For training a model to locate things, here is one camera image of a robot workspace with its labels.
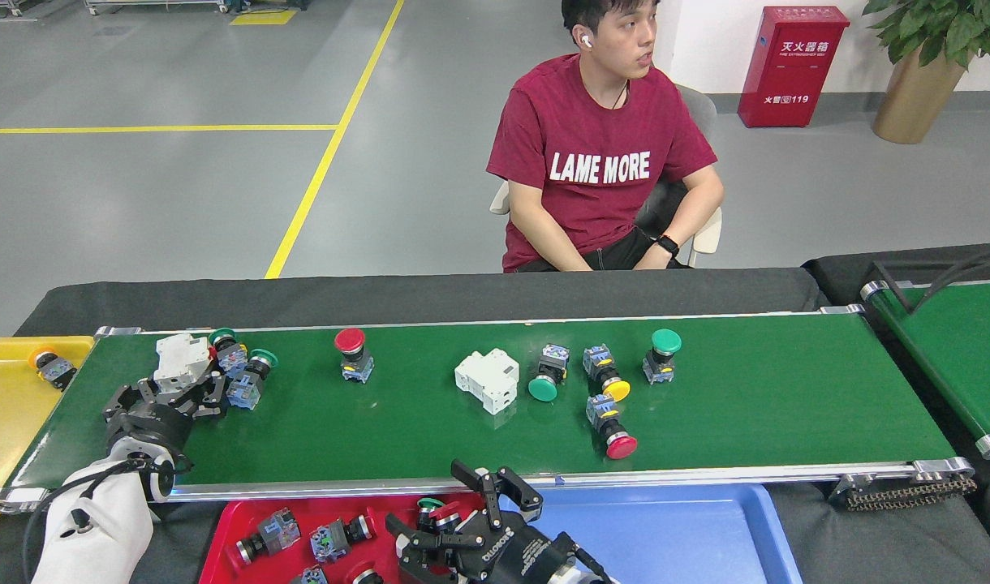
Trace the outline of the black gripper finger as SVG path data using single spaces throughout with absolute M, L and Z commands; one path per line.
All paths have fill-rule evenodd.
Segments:
M 161 422 L 161 404 L 157 403 L 158 395 L 160 388 L 151 378 L 142 378 L 135 384 L 121 385 L 103 408 L 103 420 L 106 423 L 120 423 L 123 420 L 131 423 Z
M 413 530 L 393 513 L 386 517 L 386 529 L 395 537 L 402 583 L 480 583 L 485 581 L 485 564 L 470 568 L 467 557 L 479 558 L 485 544 L 483 535 L 428 533 Z
M 483 496 L 484 509 L 474 511 L 454 528 L 456 535 L 502 535 L 509 529 L 523 533 L 539 532 L 532 522 L 542 513 L 543 496 L 507 466 L 496 472 L 474 470 L 454 459 L 450 472 L 465 487 Z M 499 496 L 507 496 L 518 512 L 502 511 Z
M 223 418 L 229 407 L 226 380 L 227 377 L 221 372 L 213 371 L 195 387 L 187 389 L 181 403 L 181 414 L 194 420 Z

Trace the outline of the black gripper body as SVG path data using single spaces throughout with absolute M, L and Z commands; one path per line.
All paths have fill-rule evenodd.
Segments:
M 565 532 L 548 539 L 521 524 L 481 535 L 480 546 L 461 553 L 461 577 L 470 583 L 584 583 L 576 543 Z
M 194 425 L 190 415 L 171 406 L 143 401 L 128 408 L 112 404 L 105 408 L 105 420 L 110 461 L 136 454 L 179 462 Z

